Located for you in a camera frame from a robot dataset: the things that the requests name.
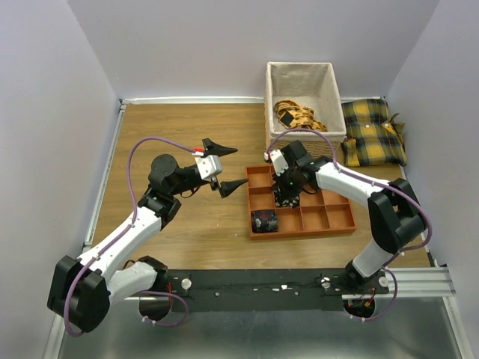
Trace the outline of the black floral tie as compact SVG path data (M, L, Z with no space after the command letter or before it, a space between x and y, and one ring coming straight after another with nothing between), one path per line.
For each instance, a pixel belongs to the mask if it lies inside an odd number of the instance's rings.
M294 209L300 204L300 196L298 194L289 194L278 187L272 188L272 192L277 207Z

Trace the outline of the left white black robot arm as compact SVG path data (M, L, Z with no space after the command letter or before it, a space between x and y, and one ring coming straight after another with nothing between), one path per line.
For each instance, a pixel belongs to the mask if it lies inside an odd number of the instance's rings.
M236 152L205 138L201 148L182 146L195 163L180 167L168 154L151 163L146 192L130 194L132 212L98 245L78 257L61 258L54 269L47 307L62 317L66 332L80 337L95 329L110 307L137 292L158 295L166 285L165 269L154 259L139 260L130 269L121 265L141 244L160 233L181 207L177 199L186 191L196 193L204 185L226 198L246 179L219 182L220 158Z

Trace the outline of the orange compartment tray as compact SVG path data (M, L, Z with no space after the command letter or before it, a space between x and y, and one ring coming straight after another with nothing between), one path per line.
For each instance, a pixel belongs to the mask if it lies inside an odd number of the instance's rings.
M258 241L348 235L356 231L351 201L333 191L318 190L316 194L301 193L298 207L275 205L272 192L274 169L271 165L247 166L247 204L250 239ZM277 233L253 233L251 212L274 209L278 216Z

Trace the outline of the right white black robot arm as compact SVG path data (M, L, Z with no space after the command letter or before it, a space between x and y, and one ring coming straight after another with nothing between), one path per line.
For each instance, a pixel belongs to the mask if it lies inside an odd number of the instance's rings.
M368 177L339 165L334 156L314 158L300 141L280 150L268 149L264 158L273 166L280 204L298 200L309 187L335 192L368 210L372 239L341 275L341 283L351 292L363 292L382 267L430 229L424 210L404 179L391 182Z

